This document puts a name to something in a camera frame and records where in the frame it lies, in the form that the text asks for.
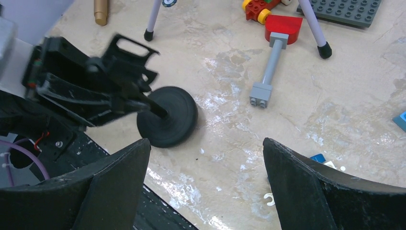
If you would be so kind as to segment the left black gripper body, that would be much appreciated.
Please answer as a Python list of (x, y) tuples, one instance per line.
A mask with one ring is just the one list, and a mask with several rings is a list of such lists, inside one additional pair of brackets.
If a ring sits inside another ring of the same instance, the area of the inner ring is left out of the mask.
[(25, 98), (72, 127), (105, 124), (105, 63), (64, 37), (47, 37), (33, 50), (23, 84)]

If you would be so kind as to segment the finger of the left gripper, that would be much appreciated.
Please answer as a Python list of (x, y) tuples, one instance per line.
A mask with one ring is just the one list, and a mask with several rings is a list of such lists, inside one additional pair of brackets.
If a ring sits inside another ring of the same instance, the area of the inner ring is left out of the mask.
[(93, 91), (48, 73), (36, 86), (36, 93), (87, 127), (100, 127), (132, 113), (149, 111), (149, 104), (127, 98), (117, 88)]
[[(118, 46), (119, 41), (125, 40), (147, 50), (139, 55)], [(122, 34), (115, 34), (104, 52), (104, 66), (108, 77), (117, 80), (127, 78), (138, 86), (148, 86), (155, 81), (158, 73), (146, 68), (148, 59), (159, 52), (138, 41)]]

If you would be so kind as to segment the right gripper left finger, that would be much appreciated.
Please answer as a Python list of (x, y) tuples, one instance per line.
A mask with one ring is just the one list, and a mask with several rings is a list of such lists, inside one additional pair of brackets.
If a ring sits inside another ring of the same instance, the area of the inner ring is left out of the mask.
[(141, 139), (37, 185), (1, 189), (1, 229), (132, 229), (150, 151), (150, 142)]

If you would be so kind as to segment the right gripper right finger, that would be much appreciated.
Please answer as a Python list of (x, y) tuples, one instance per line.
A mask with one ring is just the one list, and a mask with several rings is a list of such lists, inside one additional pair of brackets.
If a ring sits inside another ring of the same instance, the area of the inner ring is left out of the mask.
[(284, 230), (403, 230), (406, 190), (318, 163), (266, 138), (263, 158)]

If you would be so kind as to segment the black microphone stand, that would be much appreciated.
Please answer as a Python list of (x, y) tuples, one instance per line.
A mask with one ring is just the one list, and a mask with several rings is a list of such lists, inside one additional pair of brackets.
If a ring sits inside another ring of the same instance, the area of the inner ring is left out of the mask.
[(137, 128), (143, 138), (158, 148), (171, 148), (191, 136), (198, 122), (198, 107), (184, 89), (166, 86), (151, 90), (157, 73), (146, 68), (147, 58), (92, 57), (87, 77), (99, 92), (110, 97), (108, 118), (113, 121), (137, 113)]

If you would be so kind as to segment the gold microphone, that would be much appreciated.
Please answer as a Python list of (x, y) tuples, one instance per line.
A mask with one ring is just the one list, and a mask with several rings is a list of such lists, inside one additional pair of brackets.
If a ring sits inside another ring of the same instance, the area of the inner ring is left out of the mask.
[(108, 18), (108, 0), (94, 0), (94, 19), (97, 25), (105, 26)]

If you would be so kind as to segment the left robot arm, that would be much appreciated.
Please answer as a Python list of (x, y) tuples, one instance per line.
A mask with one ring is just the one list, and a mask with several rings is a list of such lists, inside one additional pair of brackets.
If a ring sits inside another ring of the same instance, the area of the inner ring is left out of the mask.
[(47, 37), (29, 50), (22, 97), (0, 94), (0, 131), (40, 145), (151, 109), (145, 98), (157, 73), (146, 67), (157, 50), (113, 35), (100, 57), (90, 57), (63, 37)]

